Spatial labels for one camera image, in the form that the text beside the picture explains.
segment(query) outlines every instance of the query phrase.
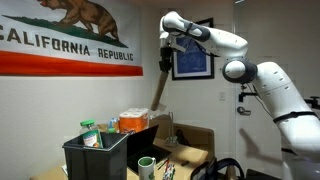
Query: black trash can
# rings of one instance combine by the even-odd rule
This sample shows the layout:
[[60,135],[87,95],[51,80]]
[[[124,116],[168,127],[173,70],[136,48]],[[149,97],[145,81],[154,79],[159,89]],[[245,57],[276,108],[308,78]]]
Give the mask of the black trash can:
[[128,134],[101,132],[103,148],[83,145],[78,136],[62,146],[69,180],[126,180]]

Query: cup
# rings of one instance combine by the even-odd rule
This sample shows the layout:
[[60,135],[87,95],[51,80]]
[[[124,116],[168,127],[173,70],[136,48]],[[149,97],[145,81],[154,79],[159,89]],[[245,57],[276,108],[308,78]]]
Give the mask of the cup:
[[153,157],[142,157],[138,161],[139,180],[154,180],[154,169],[156,159]]

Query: bag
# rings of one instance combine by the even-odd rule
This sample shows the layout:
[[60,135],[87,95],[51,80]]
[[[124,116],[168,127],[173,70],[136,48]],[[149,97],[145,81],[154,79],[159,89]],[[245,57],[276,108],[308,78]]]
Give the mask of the bag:
[[237,160],[233,158],[224,158],[219,161],[214,159],[213,163],[209,163],[208,161],[204,162],[200,166],[198,166],[191,173],[191,180],[218,180],[219,170],[227,167],[227,166],[235,166],[238,168],[240,172],[240,177],[238,179],[245,179],[243,170],[238,163]]

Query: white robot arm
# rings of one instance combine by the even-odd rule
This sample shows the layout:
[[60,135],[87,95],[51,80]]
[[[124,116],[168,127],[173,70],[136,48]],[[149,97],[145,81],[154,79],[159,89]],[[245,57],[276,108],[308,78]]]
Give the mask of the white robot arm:
[[160,49],[165,64],[170,64],[173,50],[183,49],[175,44],[174,38],[177,36],[191,37],[206,51],[227,58],[223,66],[223,76],[227,81],[251,82],[254,85],[280,130],[283,153],[294,154],[291,159],[286,159],[287,154],[283,156],[284,179],[294,179],[295,167],[291,165],[295,156],[320,162],[319,118],[280,66],[274,62],[250,63],[245,58],[248,49],[246,40],[226,31],[187,21],[176,12],[169,12],[160,21]]

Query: picture frame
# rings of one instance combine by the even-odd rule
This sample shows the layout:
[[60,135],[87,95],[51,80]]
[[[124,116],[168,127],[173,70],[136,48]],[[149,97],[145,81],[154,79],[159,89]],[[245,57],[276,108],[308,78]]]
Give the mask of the picture frame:
[[[196,24],[213,28],[213,18],[198,21]],[[186,48],[186,52],[175,51],[173,53],[172,80],[214,78],[213,55],[209,56],[202,52],[196,45],[196,42],[190,37],[176,38],[176,43]]]

